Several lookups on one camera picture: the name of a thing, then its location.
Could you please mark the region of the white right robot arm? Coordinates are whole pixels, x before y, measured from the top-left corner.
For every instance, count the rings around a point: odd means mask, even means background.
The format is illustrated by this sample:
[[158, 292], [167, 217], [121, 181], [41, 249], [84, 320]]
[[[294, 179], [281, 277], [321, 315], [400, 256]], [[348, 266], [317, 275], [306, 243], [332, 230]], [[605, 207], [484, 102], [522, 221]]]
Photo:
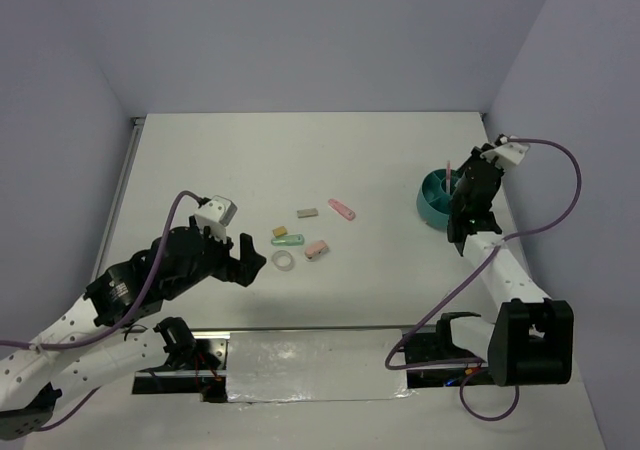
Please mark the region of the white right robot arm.
[[497, 307], [481, 316], [454, 316], [434, 341], [436, 353], [457, 361], [467, 351], [484, 360], [498, 386], [562, 385], [573, 366], [574, 312], [552, 299], [528, 275], [508, 247], [492, 203], [507, 170], [518, 166], [533, 140], [501, 136], [474, 148], [458, 169], [450, 200], [447, 238], [474, 268]]

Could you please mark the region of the red highlighter pen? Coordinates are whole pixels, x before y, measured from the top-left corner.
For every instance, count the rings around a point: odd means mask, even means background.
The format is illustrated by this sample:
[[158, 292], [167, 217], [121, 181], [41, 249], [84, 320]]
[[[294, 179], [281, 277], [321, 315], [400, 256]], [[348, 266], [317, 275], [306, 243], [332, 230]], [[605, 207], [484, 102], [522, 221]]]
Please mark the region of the red highlighter pen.
[[448, 160], [447, 164], [446, 164], [445, 191], [446, 191], [447, 195], [452, 195], [452, 191], [453, 191], [453, 168], [452, 168], [450, 160]]

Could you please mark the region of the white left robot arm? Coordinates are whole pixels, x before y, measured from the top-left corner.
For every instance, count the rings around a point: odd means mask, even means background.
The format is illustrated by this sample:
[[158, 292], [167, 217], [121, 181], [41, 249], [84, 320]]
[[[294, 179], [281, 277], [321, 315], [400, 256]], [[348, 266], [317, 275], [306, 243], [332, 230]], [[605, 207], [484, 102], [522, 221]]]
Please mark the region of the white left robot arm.
[[1, 438], [11, 441], [52, 428], [55, 411], [130, 373], [182, 369], [198, 354], [180, 317], [166, 317], [136, 335], [127, 329], [158, 313], [207, 278], [247, 287], [267, 260], [248, 234], [231, 240], [210, 230], [176, 227], [147, 250], [109, 267], [54, 324], [1, 362]]

